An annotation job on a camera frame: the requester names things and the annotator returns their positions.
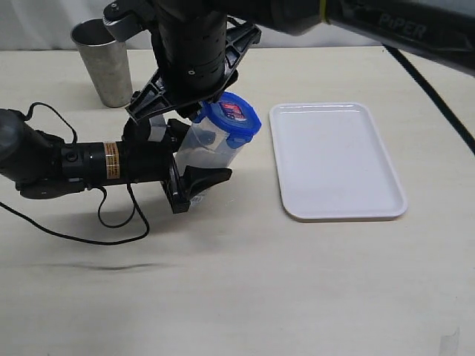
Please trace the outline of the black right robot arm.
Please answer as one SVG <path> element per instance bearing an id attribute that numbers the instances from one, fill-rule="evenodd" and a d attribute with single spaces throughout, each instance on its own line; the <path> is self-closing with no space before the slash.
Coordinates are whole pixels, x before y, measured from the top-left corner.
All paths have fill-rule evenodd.
<path id="1" fill-rule="evenodd" d="M 136 121 L 217 100 L 265 27 L 300 36 L 327 23 L 474 73 L 472 1 L 154 1 L 151 17 L 158 68 L 128 106 Z"/>

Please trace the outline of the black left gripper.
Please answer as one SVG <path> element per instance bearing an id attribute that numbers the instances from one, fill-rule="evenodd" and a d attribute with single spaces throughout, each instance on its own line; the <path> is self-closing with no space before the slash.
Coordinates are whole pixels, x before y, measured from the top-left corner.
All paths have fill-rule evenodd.
<path id="1" fill-rule="evenodd" d="M 179 119 L 167 121 L 162 142 L 148 141 L 148 119 L 135 122 L 130 118 L 123 129 L 123 168 L 129 182 L 160 182 L 171 210 L 175 214 L 189 210 L 190 202 L 199 202 L 215 185 L 230 180 L 230 168 L 197 168 L 186 166 L 182 181 L 174 159 L 190 125 Z"/>

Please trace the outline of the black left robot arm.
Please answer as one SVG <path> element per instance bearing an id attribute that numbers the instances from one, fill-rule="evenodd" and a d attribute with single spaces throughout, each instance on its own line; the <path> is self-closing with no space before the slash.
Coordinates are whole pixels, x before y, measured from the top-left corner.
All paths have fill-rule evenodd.
<path id="1" fill-rule="evenodd" d="M 172 120 L 159 142 L 138 136 L 127 122 L 118 142 L 66 143 L 32 129 L 25 116 L 1 110 L 1 175 L 15 182 L 24 198 L 49 200 L 92 188 L 160 182 L 175 214 L 187 212 L 191 199 L 226 182 L 229 168 L 188 166 L 180 173 L 174 159 L 188 125 Z"/>

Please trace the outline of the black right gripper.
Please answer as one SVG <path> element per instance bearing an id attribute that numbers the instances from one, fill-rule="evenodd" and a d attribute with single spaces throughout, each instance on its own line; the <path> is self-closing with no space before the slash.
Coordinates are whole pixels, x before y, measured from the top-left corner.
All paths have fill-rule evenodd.
<path id="1" fill-rule="evenodd" d="M 140 122 L 177 111 L 188 117 L 200 102 L 215 102 L 237 81 L 237 67 L 261 30 L 232 18 L 201 18 L 165 23 L 152 34 L 157 71 L 126 111 Z"/>

